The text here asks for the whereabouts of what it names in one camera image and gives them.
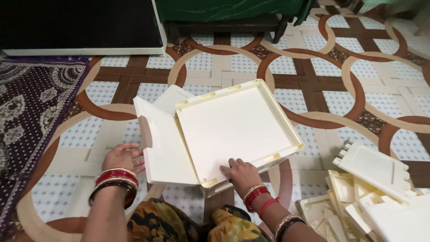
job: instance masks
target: rug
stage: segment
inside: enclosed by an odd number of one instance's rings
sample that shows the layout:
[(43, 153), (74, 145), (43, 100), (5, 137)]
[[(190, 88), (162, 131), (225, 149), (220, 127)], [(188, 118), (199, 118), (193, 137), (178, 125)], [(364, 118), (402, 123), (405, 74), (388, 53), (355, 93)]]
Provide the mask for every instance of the rug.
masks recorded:
[(88, 71), (81, 57), (0, 59), (0, 241)]

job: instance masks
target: woman's right hand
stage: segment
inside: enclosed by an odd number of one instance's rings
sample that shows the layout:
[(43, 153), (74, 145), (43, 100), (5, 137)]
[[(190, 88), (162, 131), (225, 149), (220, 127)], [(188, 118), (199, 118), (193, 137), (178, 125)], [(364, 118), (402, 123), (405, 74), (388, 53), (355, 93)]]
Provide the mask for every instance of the woman's right hand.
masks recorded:
[(234, 189), (241, 198), (253, 186), (263, 183), (258, 170), (249, 162), (243, 162), (242, 159), (229, 159), (230, 167), (220, 165), (221, 172), (231, 179)]

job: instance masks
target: green cloth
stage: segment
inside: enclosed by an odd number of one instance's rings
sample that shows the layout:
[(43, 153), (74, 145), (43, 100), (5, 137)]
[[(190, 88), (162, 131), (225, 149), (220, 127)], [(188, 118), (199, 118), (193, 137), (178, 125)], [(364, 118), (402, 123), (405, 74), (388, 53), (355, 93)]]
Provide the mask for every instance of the green cloth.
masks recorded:
[(263, 13), (294, 15), (294, 26), (306, 20), (313, 0), (155, 0), (164, 21), (209, 22), (254, 17)]

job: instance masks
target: hand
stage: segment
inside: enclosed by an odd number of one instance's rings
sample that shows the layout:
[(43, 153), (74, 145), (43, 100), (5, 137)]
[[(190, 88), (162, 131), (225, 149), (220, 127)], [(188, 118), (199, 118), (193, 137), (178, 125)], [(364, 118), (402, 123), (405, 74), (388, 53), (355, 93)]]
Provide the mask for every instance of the hand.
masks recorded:
[(233, 158), (228, 160), (228, 163), (230, 167), (220, 165), (220, 170), (227, 178), (230, 176), (234, 189), (241, 198), (251, 187), (263, 183), (257, 168), (251, 163)]
[(136, 175), (144, 171), (145, 161), (143, 159), (133, 161), (134, 158), (143, 155), (142, 149), (133, 150), (139, 146), (138, 143), (117, 145), (106, 154), (101, 169), (105, 171), (112, 168), (125, 168), (133, 171)]

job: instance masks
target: white dotted tile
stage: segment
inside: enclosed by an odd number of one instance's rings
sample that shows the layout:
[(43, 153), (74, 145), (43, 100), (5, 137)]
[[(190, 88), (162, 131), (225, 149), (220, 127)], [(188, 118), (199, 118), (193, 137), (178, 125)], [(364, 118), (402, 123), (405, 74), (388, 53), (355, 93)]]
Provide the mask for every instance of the white dotted tile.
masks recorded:
[(79, 176), (45, 174), (31, 190), (34, 209), (43, 222), (64, 218)]
[(396, 70), (396, 73), (399, 75), (400, 79), (405, 80), (421, 80), (425, 81), (423, 73), (417, 71), (415, 68), (401, 63), (399, 61), (390, 62), (390, 65)]
[(276, 101), (288, 110), (297, 114), (307, 112), (306, 103), (304, 102), (301, 90), (276, 88), (273, 95)]
[(385, 29), (385, 26), (380, 22), (368, 17), (358, 18), (366, 29)]
[(292, 170), (293, 190), (291, 200), (309, 199), (327, 194), (327, 171)]
[(353, 130), (350, 127), (339, 128), (338, 134), (344, 143), (346, 143), (347, 141), (352, 141), (352, 142), (359, 141), (374, 150), (378, 150), (378, 147), (374, 143), (372, 143), (368, 138), (366, 138), (364, 135), (360, 134), (359, 132)]
[[(214, 43), (213, 35), (192, 34), (191, 38), (193, 38), (198, 44), (202, 44), (204, 46), (213, 45)], [(187, 70), (210, 71), (212, 70), (212, 54), (197, 54), (187, 60), (185, 65), (187, 66)]]
[(60, 136), (60, 147), (91, 148), (103, 119), (89, 117), (73, 125)]
[(89, 99), (97, 106), (110, 104), (117, 91), (119, 82), (93, 81), (85, 88)]
[(402, 117), (402, 111), (399, 105), (394, 100), (392, 94), (384, 93), (365, 93), (366, 101), (374, 106), (379, 111), (391, 116), (393, 118)]
[(429, 154), (412, 131), (397, 131), (391, 140), (390, 148), (402, 161), (430, 161)]
[(335, 15), (327, 20), (327, 24), (332, 28), (349, 28), (347, 21), (343, 16)]
[(269, 69), (273, 74), (297, 75), (293, 58), (287, 56), (280, 56), (276, 58), (269, 64)]
[(150, 55), (148, 59), (148, 63), (146, 64), (146, 68), (154, 68), (154, 69), (172, 69), (175, 64), (175, 60), (166, 54), (161, 57), (159, 55)]
[(317, 76), (328, 76), (328, 77), (342, 76), (341, 70), (329, 61), (326, 61), (322, 58), (317, 57), (317, 58), (310, 59), (310, 62), (312, 62), (313, 69), (315, 70), (315, 74)]
[(231, 56), (232, 72), (251, 72), (257, 73), (258, 65), (250, 58), (243, 55)]
[(378, 78), (379, 74), (370, 61), (359, 59), (351, 67), (352, 73), (358, 78)]
[(399, 44), (394, 40), (373, 39), (382, 53), (392, 55), (399, 50)]
[(195, 96), (200, 96), (211, 92), (210, 86), (184, 85), (183, 89)]
[(308, 26), (308, 27), (318, 27), (318, 21), (308, 16), (306, 21), (303, 21), (300, 26)]
[(303, 36), (304, 44), (306, 49), (318, 51), (327, 44), (326, 39), (323, 36)]
[(424, 115), (430, 118), (430, 95), (413, 95)]
[[(272, 184), (271, 183), (264, 183), (267, 186), (267, 189), (269, 190), (270, 194), (272, 195), (272, 197), (276, 197), (275, 191), (273, 190)], [(262, 220), (260, 219), (260, 217), (258, 216), (258, 214), (256, 213), (250, 213), (248, 212), (248, 210), (246, 209), (245, 204), (243, 203), (243, 200), (240, 198), (240, 196), (237, 194), (236, 191), (234, 191), (234, 206), (237, 208), (240, 208), (242, 210), (244, 210), (245, 212), (247, 212), (249, 214), (249, 216), (251, 217), (251, 222), (259, 225), (262, 223)]]
[[(282, 106), (294, 113), (300, 114), (307, 112), (306, 103), (304, 102), (301, 90), (275, 89), (274, 96)], [(313, 129), (301, 124), (297, 125), (295, 129), (305, 144), (305, 148), (296, 154), (298, 156), (320, 157), (321, 155), (318, 151)]]
[(126, 67), (130, 56), (106, 56), (101, 59), (101, 66)]
[(203, 223), (205, 199), (198, 187), (167, 185), (163, 191), (163, 198), (197, 224)]
[(139, 175), (137, 175), (137, 179), (139, 181), (139, 189), (137, 191), (136, 198), (133, 201), (133, 204), (125, 210), (125, 214), (133, 211), (139, 204), (142, 202), (143, 198), (148, 194), (148, 190), (146, 187), (146, 174), (143, 171)]
[(364, 52), (357, 38), (336, 37), (336, 43), (340, 44), (343, 48), (355, 53)]
[(344, 116), (351, 111), (355, 99), (348, 92), (322, 91), (329, 111), (332, 114)]
[(230, 35), (230, 45), (241, 48), (255, 39), (251, 33), (232, 33)]
[(276, 48), (283, 50), (288, 49), (288, 41), (287, 41), (287, 35), (283, 35), (278, 43), (273, 43), (273, 38), (275, 37), (275, 32), (266, 32), (264, 34), (264, 39), (267, 40), (271, 45), (275, 46)]
[[(355, 99), (348, 92), (323, 91), (322, 93), (332, 114), (344, 116), (355, 103)], [(393, 118), (403, 116), (392, 94), (365, 93), (365, 96), (366, 101), (379, 111)]]
[(153, 103), (166, 90), (167, 84), (140, 83), (136, 96)]

